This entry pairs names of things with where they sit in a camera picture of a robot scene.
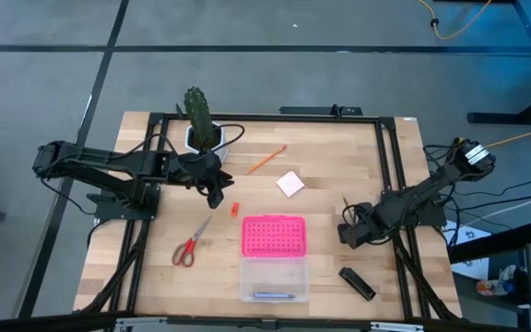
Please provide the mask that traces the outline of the white printed paper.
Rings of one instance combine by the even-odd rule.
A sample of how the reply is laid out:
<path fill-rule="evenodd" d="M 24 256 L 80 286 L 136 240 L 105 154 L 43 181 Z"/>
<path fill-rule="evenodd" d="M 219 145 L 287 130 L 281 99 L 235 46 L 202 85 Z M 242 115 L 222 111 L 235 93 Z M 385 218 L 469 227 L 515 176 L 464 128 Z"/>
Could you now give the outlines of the white printed paper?
<path fill-rule="evenodd" d="M 450 241 L 454 237 L 454 228 L 455 223 L 451 220 L 446 221 L 446 226 L 442 229 L 444 230 L 444 235 L 447 241 Z M 469 226 L 461 226 L 458 231 L 458 237 L 456 244 L 464 244 L 470 241 L 474 241 L 480 238 L 489 237 L 490 233 L 487 231 L 482 231 Z M 453 272 L 463 275 L 468 278 L 483 280 L 487 279 L 489 276 L 489 266 L 490 259 L 479 258 L 469 261 L 463 261 L 460 263 L 451 264 L 451 269 Z"/>

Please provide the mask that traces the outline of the orange pencil with pink eraser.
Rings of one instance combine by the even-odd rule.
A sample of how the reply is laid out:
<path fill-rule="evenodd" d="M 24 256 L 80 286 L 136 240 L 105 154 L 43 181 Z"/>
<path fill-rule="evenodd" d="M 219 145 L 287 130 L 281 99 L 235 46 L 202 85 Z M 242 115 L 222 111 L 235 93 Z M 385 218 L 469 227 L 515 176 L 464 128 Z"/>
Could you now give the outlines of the orange pencil with pink eraser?
<path fill-rule="evenodd" d="M 268 163 L 270 160 L 272 160 L 273 158 L 275 158 L 275 156 L 277 156 L 278 154 L 280 154 L 281 152 L 285 151 L 287 149 L 287 145 L 283 145 L 281 146 L 280 148 L 278 148 L 277 150 L 275 150 L 274 152 L 272 152 L 269 156 L 263 158 L 262 160 L 260 160 L 258 163 L 256 163 L 254 166 L 252 166 L 251 169 L 249 169 L 245 175 L 248 175 L 254 171 L 256 171 L 257 169 L 259 169 L 260 167 L 262 167 L 264 164 Z"/>

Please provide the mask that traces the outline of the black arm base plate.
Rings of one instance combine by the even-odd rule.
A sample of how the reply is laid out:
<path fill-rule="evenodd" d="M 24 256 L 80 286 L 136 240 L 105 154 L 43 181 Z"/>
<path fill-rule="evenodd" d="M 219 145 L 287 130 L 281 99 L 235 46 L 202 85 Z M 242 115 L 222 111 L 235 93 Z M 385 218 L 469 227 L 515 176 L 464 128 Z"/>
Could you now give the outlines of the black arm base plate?
<path fill-rule="evenodd" d="M 376 214 L 387 226 L 394 226 L 398 221 L 402 226 L 443 226 L 446 220 L 440 203 L 439 194 L 422 193 L 409 187 L 384 196 Z"/>
<path fill-rule="evenodd" d="M 161 188 L 147 185 L 141 203 L 119 197 L 110 191 L 87 194 L 87 199 L 97 205 L 94 216 L 97 219 L 153 220 L 158 213 Z"/>

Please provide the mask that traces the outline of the blue pen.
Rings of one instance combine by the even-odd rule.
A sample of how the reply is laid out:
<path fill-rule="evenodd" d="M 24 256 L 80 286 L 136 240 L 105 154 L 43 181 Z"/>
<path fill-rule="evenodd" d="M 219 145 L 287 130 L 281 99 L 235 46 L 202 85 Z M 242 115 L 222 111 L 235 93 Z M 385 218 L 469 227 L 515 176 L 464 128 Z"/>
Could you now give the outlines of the blue pen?
<path fill-rule="evenodd" d="M 268 301 L 289 301 L 296 298 L 295 294 L 286 292 L 265 292 L 258 291 L 253 293 L 255 300 L 268 300 Z"/>

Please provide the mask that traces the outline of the green cactus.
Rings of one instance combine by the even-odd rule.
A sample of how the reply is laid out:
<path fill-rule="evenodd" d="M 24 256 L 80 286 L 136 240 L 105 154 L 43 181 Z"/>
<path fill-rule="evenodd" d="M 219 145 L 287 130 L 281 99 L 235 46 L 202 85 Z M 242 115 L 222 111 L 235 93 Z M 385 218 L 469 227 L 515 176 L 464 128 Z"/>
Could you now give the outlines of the green cactus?
<path fill-rule="evenodd" d="M 212 123 L 207 99 L 198 87 L 189 88 L 184 94 L 184 108 L 193 128 L 191 145 L 206 153 L 220 142 L 219 130 Z"/>

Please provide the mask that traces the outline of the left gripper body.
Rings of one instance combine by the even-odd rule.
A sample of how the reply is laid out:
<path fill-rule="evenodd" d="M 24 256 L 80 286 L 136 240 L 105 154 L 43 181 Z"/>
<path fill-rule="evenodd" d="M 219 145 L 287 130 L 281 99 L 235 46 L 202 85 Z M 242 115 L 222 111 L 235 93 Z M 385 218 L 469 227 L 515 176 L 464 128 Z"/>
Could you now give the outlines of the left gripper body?
<path fill-rule="evenodd" d="M 169 184 L 205 186 L 224 180 L 220 158 L 213 153 L 196 155 L 185 153 L 169 162 Z"/>

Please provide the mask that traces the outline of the pink sticky note pad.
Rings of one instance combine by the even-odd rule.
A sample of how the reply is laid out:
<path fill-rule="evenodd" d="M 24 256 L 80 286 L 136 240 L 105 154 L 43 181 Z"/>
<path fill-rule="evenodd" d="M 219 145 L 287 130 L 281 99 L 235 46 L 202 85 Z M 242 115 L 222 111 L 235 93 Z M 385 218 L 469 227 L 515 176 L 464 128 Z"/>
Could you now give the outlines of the pink sticky note pad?
<path fill-rule="evenodd" d="M 286 197 L 292 197 L 304 187 L 303 181 L 294 171 L 287 172 L 276 180 L 276 185 Z"/>

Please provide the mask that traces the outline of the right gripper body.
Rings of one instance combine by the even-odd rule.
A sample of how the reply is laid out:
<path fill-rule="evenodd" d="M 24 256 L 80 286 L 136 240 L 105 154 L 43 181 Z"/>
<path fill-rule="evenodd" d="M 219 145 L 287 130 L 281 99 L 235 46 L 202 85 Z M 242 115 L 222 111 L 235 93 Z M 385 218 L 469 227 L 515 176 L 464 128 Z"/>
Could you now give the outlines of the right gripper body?
<path fill-rule="evenodd" d="M 347 205 L 341 212 L 343 222 L 337 226 L 339 241 L 356 249 L 366 243 L 385 243 L 386 230 L 373 218 L 372 204 Z"/>

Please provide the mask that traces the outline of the silver aluminium bracket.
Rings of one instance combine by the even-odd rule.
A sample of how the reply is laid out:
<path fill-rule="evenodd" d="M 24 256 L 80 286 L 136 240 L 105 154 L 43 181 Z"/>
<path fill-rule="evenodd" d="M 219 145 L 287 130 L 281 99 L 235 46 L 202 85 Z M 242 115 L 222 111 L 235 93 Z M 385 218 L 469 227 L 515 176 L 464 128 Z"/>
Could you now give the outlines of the silver aluminium bracket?
<path fill-rule="evenodd" d="M 168 322 L 167 317 L 150 316 L 150 317 L 127 317 L 119 318 L 115 321 L 114 332 L 133 332 L 135 327 L 141 326 L 159 326 Z"/>
<path fill-rule="evenodd" d="M 370 332 L 425 332 L 424 326 L 393 322 L 371 322 Z"/>

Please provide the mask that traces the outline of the clear pencil box pink lid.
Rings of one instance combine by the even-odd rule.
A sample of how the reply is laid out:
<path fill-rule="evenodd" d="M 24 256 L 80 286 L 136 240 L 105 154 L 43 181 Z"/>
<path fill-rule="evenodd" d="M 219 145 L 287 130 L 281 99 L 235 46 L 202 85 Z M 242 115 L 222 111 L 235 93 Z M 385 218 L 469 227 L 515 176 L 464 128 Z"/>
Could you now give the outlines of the clear pencil box pink lid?
<path fill-rule="evenodd" d="M 250 216 L 242 220 L 240 298 L 244 302 L 308 302 L 306 222 L 296 216 Z M 253 293 L 286 292 L 289 301 L 255 300 Z"/>

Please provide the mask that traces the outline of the red-handled scissors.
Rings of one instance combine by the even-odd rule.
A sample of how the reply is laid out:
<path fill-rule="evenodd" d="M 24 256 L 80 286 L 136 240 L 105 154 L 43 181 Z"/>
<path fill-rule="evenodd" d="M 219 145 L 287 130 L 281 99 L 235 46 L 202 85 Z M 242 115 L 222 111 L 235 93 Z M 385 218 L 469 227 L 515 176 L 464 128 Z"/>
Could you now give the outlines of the red-handled scissors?
<path fill-rule="evenodd" d="M 209 216 L 201 225 L 200 227 L 195 231 L 195 233 L 185 242 L 179 244 L 176 249 L 174 250 L 171 262 L 175 266 L 182 266 L 182 267 L 191 267 L 194 264 L 195 261 L 195 254 L 194 249 L 195 245 L 200 238 L 200 236 L 205 231 L 208 223 L 211 221 L 212 217 Z"/>

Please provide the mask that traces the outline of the black stapler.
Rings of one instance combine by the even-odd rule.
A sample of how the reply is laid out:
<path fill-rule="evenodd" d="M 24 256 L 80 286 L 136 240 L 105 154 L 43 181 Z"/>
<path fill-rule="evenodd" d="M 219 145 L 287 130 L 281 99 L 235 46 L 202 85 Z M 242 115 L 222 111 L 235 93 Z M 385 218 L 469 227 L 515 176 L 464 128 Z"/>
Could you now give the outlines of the black stapler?
<path fill-rule="evenodd" d="M 351 267 L 342 267 L 338 275 L 366 301 L 376 296 L 375 290 Z"/>

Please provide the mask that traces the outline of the black table frame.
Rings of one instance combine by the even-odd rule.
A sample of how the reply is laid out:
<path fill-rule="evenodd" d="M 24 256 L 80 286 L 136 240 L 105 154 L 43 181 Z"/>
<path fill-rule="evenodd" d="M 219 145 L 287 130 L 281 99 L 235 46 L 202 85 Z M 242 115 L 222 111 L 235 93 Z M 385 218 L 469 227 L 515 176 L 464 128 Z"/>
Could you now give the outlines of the black table frame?
<path fill-rule="evenodd" d="M 330 115 L 223 113 L 217 121 L 234 135 L 224 170 L 234 184 L 216 209 L 195 190 L 166 186 L 158 216 L 151 222 L 139 282 L 120 290 L 120 318 L 167 317 L 166 324 L 257 327 L 357 328 L 371 322 L 423 323 L 412 276 L 395 258 L 391 243 L 341 243 L 336 227 L 349 203 L 376 202 L 384 190 L 417 184 L 428 174 L 418 122 L 413 118 L 375 119 Z M 245 173 L 283 145 L 287 149 L 256 171 Z M 276 180 L 294 171 L 304 187 L 286 197 Z M 239 217 L 230 215 L 234 202 Z M 240 298 L 242 217 L 301 216 L 307 227 L 309 301 L 249 303 Z M 209 217 L 191 267 L 171 257 Z M 376 292 L 366 301 L 338 272 L 351 267 Z"/>

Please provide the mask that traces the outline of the white plant pot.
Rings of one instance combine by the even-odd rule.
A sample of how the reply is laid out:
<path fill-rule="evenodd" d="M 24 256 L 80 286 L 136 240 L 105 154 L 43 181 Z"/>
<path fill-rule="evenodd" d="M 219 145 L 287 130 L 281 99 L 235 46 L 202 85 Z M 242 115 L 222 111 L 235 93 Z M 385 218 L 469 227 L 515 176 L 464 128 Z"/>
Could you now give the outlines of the white plant pot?
<path fill-rule="evenodd" d="M 214 152 L 221 162 L 224 162 L 229 155 L 229 148 L 225 146 L 226 134 L 225 129 L 218 123 L 212 123 L 215 129 L 216 139 L 218 141 L 209 151 Z M 203 151 L 199 149 L 199 144 L 195 140 L 195 131 L 191 125 L 188 125 L 185 132 L 185 147 L 196 155 L 203 154 Z"/>

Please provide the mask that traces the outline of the black desk leg frame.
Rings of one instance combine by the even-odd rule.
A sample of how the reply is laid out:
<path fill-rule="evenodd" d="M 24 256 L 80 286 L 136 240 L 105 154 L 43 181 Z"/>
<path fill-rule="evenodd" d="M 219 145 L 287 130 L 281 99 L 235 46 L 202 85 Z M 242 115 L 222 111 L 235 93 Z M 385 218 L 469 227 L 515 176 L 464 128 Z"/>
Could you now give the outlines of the black desk leg frame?
<path fill-rule="evenodd" d="M 459 35 L 466 32 L 479 17 L 483 15 L 486 9 L 493 3 L 509 4 L 513 7 L 517 14 L 525 33 L 531 43 L 531 21 L 521 4 L 521 0 L 436 0 L 438 2 L 461 2 L 461 3 L 480 3 L 485 1 L 480 10 L 459 30 L 450 33 L 449 35 L 442 35 L 439 32 L 439 19 L 435 11 L 430 5 L 422 0 L 417 0 L 420 4 L 425 6 L 431 14 L 431 29 L 435 37 L 441 41 L 449 41 L 457 38 Z M 466 119 L 471 124 L 482 125 L 531 125 L 531 104 L 519 113 L 468 113 Z"/>

